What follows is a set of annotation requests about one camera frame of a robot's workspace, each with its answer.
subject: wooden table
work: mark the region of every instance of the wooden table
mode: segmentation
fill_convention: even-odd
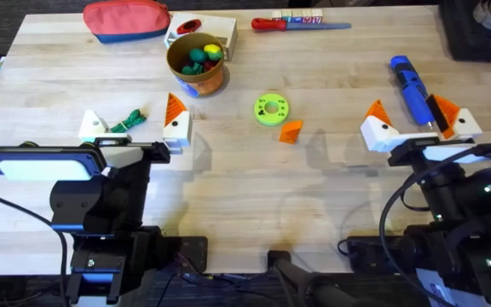
[[[263,271],[271,248],[291,251],[306,269],[349,271],[336,242],[377,234],[382,206],[411,171],[389,168],[359,134],[378,98],[397,129],[417,130],[391,82],[390,58],[408,55],[431,92],[468,107],[485,131],[480,142],[491,141],[491,64],[451,60],[436,7],[324,9],[325,21],[353,28],[253,32],[251,19],[271,12],[202,12],[236,17],[240,31],[226,88],[203,99],[180,89],[162,37],[102,45],[80,14],[28,15],[0,74],[0,145],[78,145],[86,109],[112,125],[138,107],[148,121],[130,134],[159,141],[172,92],[194,117],[193,145],[152,168],[144,223],[205,235],[210,272]],[[253,117],[253,102],[267,92],[288,99],[289,119],[304,120],[298,144],[278,142],[280,127]],[[51,219],[53,184],[0,177],[0,196]],[[425,203],[417,189],[407,201]],[[398,233],[428,221],[396,204],[388,224]],[[0,275],[56,274],[60,260],[50,229],[0,205]]]

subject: cup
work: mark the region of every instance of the cup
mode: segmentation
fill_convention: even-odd
[[[184,35],[168,48],[166,60],[170,70],[176,75],[177,81],[187,94],[192,97],[208,96],[215,93],[222,86],[223,63],[222,58],[210,71],[199,75],[185,75],[181,70],[190,62],[188,53],[191,49],[204,49],[207,44],[215,44],[223,50],[221,43],[210,34],[190,33]]]

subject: pencil case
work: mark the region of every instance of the pencil case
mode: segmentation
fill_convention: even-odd
[[[113,0],[87,5],[83,19],[101,43],[117,43],[164,35],[168,8],[152,0]]]

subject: green string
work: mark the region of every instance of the green string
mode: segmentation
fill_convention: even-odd
[[[111,132],[124,133],[133,126],[143,123],[145,119],[147,118],[142,115],[140,109],[136,109],[132,111],[132,113],[130,113],[130,116],[127,119],[123,120],[122,122],[118,123],[118,125],[111,128]]]

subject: blue handle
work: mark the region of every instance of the blue handle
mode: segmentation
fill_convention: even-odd
[[[427,89],[410,60],[405,55],[394,56],[391,59],[390,66],[397,76],[403,98],[416,123],[418,125],[427,125],[435,121],[425,102],[428,97]]]

